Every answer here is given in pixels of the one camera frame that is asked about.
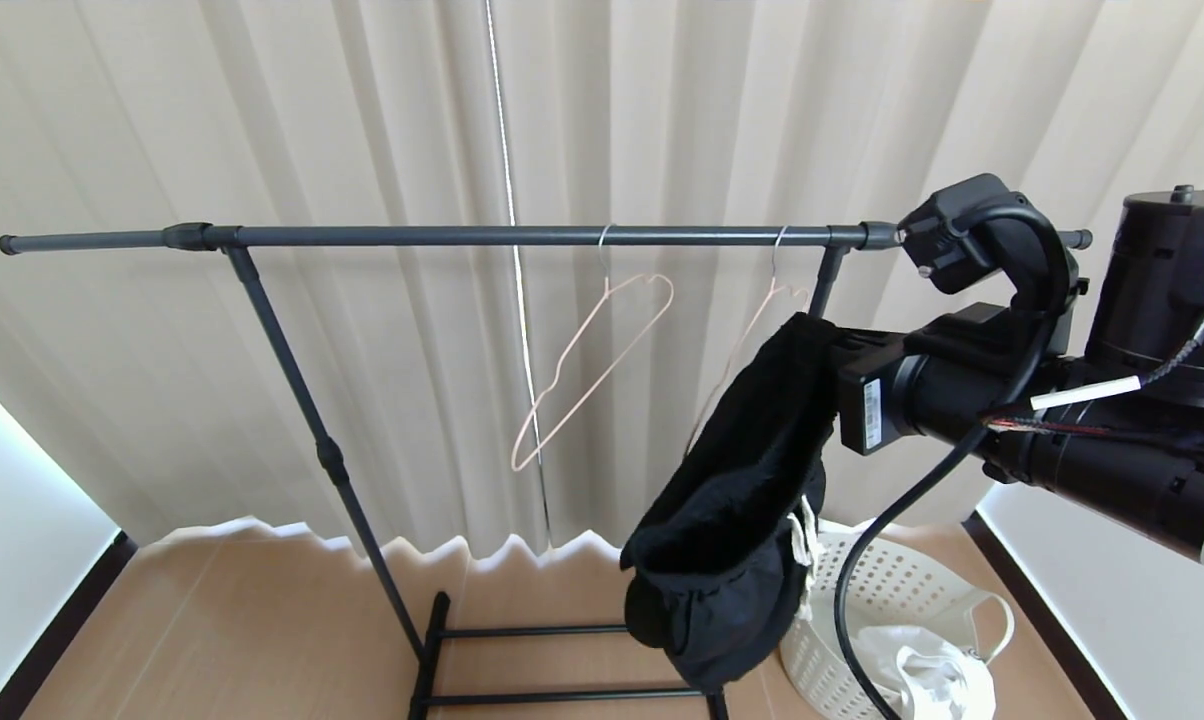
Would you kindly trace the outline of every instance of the basket handle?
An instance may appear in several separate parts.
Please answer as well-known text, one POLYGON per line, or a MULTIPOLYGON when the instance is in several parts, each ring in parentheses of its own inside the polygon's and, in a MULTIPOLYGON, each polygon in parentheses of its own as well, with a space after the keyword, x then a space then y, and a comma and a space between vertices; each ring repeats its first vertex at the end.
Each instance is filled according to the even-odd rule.
POLYGON ((1007 602, 1005 598, 999 594, 982 591, 981 589, 978 588, 972 589, 970 592, 964 594, 964 596, 960 597, 957 602, 954 602, 954 604, 949 606, 948 609, 944 610, 944 614, 961 615, 963 619, 970 622, 972 637, 976 638, 976 655, 980 656, 980 659, 985 661, 986 665, 988 662, 992 662, 995 657, 998 657, 1001 655, 1001 651, 1007 649, 1008 644, 1010 643, 1010 638, 1015 633, 1015 612, 1010 609, 1010 603, 1007 602), (976 607, 980 607, 982 603, 991 600, 998 601, 998 604, 1003 609, 1003 615, 1005 616, 1007 620, 1007 630, 1003 633, 1003 637, 1001 637, 1001 641, 998 641, 998 644, 995 644, 995 648, 992 648, 992 650, 988 651, 987 655, 985 655, 985 653, 980 650, 980 630, 976 628, 976 619, 974 619, 973 616, 973 612, 976 609, 976 607))

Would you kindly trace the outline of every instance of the hanger hook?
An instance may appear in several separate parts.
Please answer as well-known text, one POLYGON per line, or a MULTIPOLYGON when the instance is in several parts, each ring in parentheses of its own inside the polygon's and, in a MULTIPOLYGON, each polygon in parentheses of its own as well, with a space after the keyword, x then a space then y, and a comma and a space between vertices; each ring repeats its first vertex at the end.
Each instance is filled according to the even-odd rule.
POLYGON ((775 244, 771 247, 771 278, 775 278, 775 250, 779 250, 780 241, 784 240, 784 234, 789 232, 789 225, 780 228, 780 234, 775 236, 775 244))
POLYGON ((615 223, 608 224, 607 228, 602 228, 602 236, 598 237, 598 262, 602 262, 602 270, 606 270, 607 282, 610 283, 610 265, 606 261, 606 255, 602 255, 602 243, 606 242, 606 234, 615 226, 615 223))

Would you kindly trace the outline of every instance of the black garment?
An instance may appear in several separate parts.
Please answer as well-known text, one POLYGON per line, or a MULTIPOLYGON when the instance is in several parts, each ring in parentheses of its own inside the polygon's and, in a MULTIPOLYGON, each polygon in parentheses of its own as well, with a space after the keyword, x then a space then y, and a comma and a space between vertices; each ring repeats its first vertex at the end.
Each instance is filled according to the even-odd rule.
POLYGON ((704 432, 620 553, 637 568, 628 632, 662 648, 692 687, 716 691, 775 650, 797 614, 807 568, 786 519, 825 497, 836 325, 795 314, 726 389, 704 432))

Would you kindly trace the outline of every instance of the beige curtain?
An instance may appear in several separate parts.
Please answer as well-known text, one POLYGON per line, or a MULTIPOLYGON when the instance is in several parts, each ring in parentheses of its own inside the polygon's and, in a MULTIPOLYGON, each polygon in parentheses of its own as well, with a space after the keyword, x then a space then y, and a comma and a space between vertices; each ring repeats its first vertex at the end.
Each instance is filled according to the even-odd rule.
MULTIPOLYGON (((843 223, 899 218, 988 170, 1061 228, 1094 229, 1081 261, 1099 275, 1123 195, 1204 183, 1204 0, 492 0, 489 20, 477 0, 0 4, 0 234, 843 223)), ((383 538, 622 542, 771 252, 606 255, 616 281, 668 275, 674 305, 515 474, 530 389, 509 249, 256 252, 383 538)), ((810 287, 820 250, 777 260, 780 282, 810 287)), ((547 386, 603 270, 594 249, 521 261, 532 386, 547 386)), ((899 254, 851 255, 830 315, 909 329, 1005 288, 945 297, 899 254)), ((543 429, 660 301, 616 297, 543 429)), ((797 307, 772 302, 745 355, 797 307)), ((222 259, 0 256, 0 400, 141 541, 244 514, 349 532, 222 259)), ((875 514, 942 452, 832 445, 830 515, 875 514)), ((986 486, 966 468, 910 519, 960 519, 986 486)))

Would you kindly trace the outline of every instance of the laundry basket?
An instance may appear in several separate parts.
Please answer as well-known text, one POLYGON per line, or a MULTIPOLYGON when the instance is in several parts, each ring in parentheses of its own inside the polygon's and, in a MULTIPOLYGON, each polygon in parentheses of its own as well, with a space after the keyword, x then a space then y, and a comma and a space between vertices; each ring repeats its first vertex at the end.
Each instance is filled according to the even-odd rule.
MULTIPOLYGON (((780 643, 784 669, 802 697, 828 720, 878 718, 877 708, 850 674, 832 620, 834 584, 843 560, 858 536, 820 533, 825 548, 814 569, 811 620, 795 620, 780 643)), ((875 539, 855 565, 846 594, 846 622, 852 637, 870 625, 917 625, 988 662, 998 657, 1015 630, 1010 606, 996 594, 973 588, 921 551, 875 539), (982 602, 999 603, 1007 631, 992 648, 981 648, 972 612, 982 602)))

